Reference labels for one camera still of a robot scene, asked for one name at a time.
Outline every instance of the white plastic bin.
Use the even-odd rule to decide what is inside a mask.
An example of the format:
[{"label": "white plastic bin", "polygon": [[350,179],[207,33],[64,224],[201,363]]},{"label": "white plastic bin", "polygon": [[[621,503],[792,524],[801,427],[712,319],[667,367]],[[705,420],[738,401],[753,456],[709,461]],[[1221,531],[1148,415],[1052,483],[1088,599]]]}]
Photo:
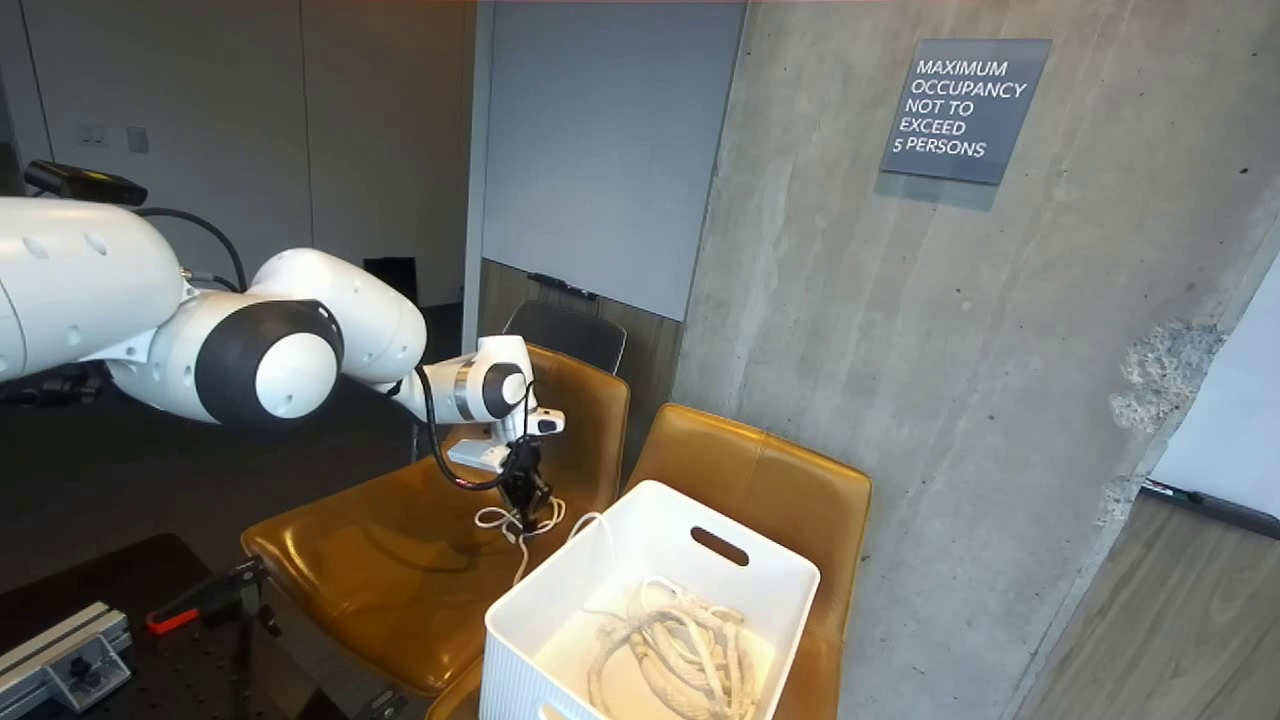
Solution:
[{"label": "white plastic bin", "polygon": [[[694,539],[701,528],[745,552],[740,566]],[[646,480],[553,553],[485,614],[481,720],[598,720],[588,669],[611,619],[646,578],[666,578],[745,618],[759,702],[773,716],[818,589],[818,568],[764,536]],[[631,652],[604,673],[613,720],[680,717],[644,683]]]}]

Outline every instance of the yellow leather chair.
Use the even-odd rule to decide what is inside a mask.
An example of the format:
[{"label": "yellow leather chair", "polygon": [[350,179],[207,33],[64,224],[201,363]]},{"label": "yellow leather chair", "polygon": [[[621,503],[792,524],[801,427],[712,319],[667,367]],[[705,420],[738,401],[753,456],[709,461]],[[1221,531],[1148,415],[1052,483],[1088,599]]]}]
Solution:
[{"label": "yellow leather chair", "polygon": [[[774,717],[836,716],[845,626],[854,596],[870,479],[756,428],[664,405],[627,489],[654,479],[808,557],[822,571],[800,648]],[[475,720],[477,661],[436,698],[430,720]]]},{"label": "yellow leather chair", "polygon": [[[618,495],[627,384],[586,363],[529,347],[540,404],[566,415],[543,446],[543,478],[567,503],[550,533],[531,538],[529,569],[564,543],[584,512]],[[474,432],[458,427],[445,447]],[[483,480],[479,471],[454,466]],[[244,530],[271,580],[338,643],[401,685],[435,697],[480,657],[484,612],[511,587],[520,550],[474,515],[502,506],[467,492],[428,457]]]}]

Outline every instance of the gray sign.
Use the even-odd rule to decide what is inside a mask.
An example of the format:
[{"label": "gray sign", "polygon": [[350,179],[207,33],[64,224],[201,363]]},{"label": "gray sign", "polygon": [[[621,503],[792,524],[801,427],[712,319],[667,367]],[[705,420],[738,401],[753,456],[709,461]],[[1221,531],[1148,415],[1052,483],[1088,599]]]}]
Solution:
[{"label": "gray sign", "polygon": [[881,169],[1000,184],[1048,40],[922,40]]}]

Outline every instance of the black table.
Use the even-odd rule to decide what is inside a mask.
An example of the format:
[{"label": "black table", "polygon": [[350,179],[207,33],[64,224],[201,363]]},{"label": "black table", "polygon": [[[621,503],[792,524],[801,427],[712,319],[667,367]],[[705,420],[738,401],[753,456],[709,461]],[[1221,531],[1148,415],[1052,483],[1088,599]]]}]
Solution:
[{"label": "black table", "polygon": [[84,715],[49,701],[26,717],[346,720],[262,628],[252,633],[248,673],[237,667],[236,621],[191,623],[160,638],[147,632],[142,619],[148,610],[210,574],[186,543],[166,534],[0,594],[0,650],[26,642],[93,602],[124,612],[133,637],[120,653],[133,671],[124,685]]}]

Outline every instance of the chair backrest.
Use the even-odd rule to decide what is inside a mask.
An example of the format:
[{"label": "chair backrest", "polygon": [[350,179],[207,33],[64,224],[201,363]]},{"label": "chair backrest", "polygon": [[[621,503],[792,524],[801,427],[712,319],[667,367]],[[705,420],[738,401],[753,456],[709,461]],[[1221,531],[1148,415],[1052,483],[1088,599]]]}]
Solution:
[{"label": "chair backrest", "polygon": [[872,483],[764,430],[664,405],[626,489],[658,480],[808,557],[822,573],[806,632],[844,639]]},{"label": "chair backrest", "polygon": [[564,432],[543,445],[543,478],[575,514],[617,500],[631,388],[581,360],[529,345],[538,402],[564,413]]},{"label": "chair backrest", "polygon": [[516,307],[503,332],[577,357],[611,374],[618,372],[622,348],[627,343],[627,331],[621,327],[603,318],[540,300],[530,300]]}]

